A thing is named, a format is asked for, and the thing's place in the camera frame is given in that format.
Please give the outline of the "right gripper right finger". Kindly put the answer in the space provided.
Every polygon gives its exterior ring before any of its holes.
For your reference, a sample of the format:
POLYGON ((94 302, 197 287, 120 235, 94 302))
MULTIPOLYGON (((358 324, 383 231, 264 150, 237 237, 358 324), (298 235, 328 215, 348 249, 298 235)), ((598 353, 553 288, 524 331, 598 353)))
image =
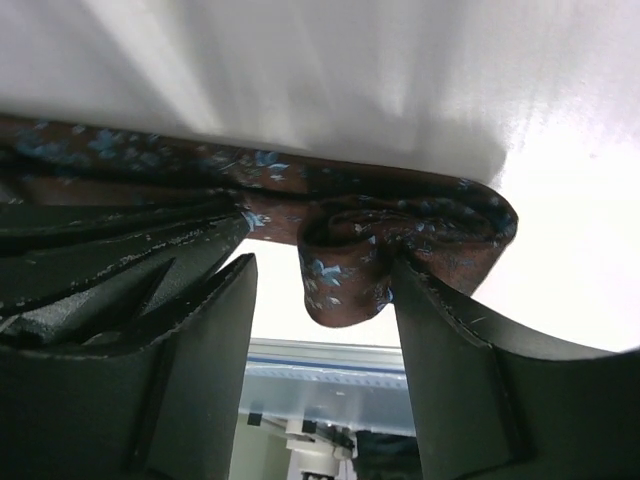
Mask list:
POLYGON ((420 272, 392 268, 427 479, 635 479, 639 353, 535 331, 420 272))

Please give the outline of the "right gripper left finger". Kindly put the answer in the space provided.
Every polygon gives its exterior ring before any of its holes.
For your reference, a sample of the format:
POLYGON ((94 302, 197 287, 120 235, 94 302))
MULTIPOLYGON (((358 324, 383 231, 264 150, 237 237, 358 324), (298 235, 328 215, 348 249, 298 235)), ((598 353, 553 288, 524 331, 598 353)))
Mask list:
POLYGON ((1 350, 5 479, 225 479, 257 290, 244 254, 118 338, 1 350))

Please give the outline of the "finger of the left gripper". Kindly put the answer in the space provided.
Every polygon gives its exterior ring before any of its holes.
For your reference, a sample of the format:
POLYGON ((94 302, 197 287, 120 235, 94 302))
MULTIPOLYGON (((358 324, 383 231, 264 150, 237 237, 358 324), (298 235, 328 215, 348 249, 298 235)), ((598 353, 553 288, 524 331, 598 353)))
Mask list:
POLYGON ((228 199, 1 207, 1 339, 88 339, 215 272, 249 232, 228 199))

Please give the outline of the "brown floral tie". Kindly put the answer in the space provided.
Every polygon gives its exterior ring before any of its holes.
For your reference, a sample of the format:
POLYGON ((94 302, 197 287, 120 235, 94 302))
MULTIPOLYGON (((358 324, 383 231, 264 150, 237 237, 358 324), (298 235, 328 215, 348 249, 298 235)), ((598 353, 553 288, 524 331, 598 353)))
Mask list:
POLYGON ((9 115, 1 149, 3 179, 41 204, 231 197, 251 238, 297 247, 306 309, 326 327, 389 304, 399 255, 472 294, 518 226, 491 188, 436 173, 9 115))

